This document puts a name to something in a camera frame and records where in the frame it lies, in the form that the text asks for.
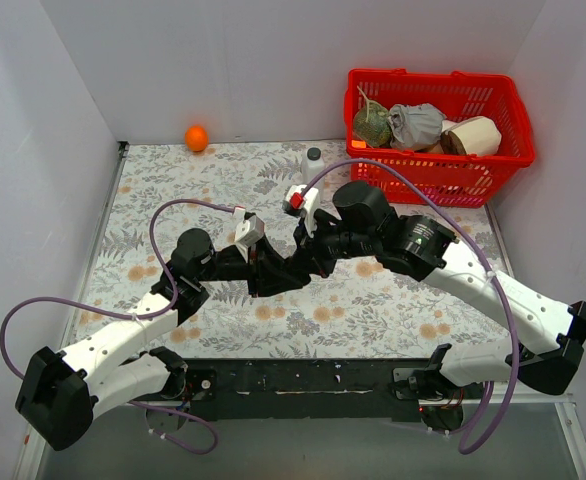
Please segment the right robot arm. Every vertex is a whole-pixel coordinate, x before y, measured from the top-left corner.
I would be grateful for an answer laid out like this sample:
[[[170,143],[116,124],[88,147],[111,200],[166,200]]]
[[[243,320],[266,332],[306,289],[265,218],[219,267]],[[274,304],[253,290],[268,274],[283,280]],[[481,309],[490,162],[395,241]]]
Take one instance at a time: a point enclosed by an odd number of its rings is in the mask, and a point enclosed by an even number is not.
[[[508,330],[501,341],[444,344],[405,383],[423,397],[448,397],[461,387],[517,380],[547,395],[563,394],[584,354],[586,302],[567,305],[485,266],[478,252],[426,216],[400,215],[381,189],[349,182],[333,196],[339,215],[319,207],[318,190],[291,187],[284,211],[299,218],[296,241],[328,276],[338,259],[373,256],[400,275],[447,292]]]

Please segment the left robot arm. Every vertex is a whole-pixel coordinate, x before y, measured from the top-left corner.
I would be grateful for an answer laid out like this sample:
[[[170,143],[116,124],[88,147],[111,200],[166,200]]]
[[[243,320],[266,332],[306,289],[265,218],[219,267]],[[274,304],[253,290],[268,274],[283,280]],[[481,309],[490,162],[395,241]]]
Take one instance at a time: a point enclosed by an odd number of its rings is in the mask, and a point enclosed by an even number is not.
[[[270,297],[303,288],[317,272],[314,237],[303,226],[288,258],[248,221],[236,238],[217,251],[206,231],[185,231],[160,280],[129,312],[59,351],[43,347],[32,355],[15,407],[50,447],[69,448],[96,418],[141,396],[181,396],[188,385],[186,362],[165,347],[144,348],[204,305],[205,283],[244,280],[251,296]]]

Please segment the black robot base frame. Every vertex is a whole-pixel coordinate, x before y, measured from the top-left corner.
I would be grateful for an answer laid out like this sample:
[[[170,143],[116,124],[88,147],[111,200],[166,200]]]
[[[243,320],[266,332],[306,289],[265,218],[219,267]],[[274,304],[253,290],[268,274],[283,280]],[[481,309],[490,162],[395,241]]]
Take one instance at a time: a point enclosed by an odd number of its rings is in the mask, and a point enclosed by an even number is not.
[[[425,359],[190,359],[180,394],[150,402],[184,404],[208,421],[389,419],[453,431],[464,401],[482,388],[427,385]]]

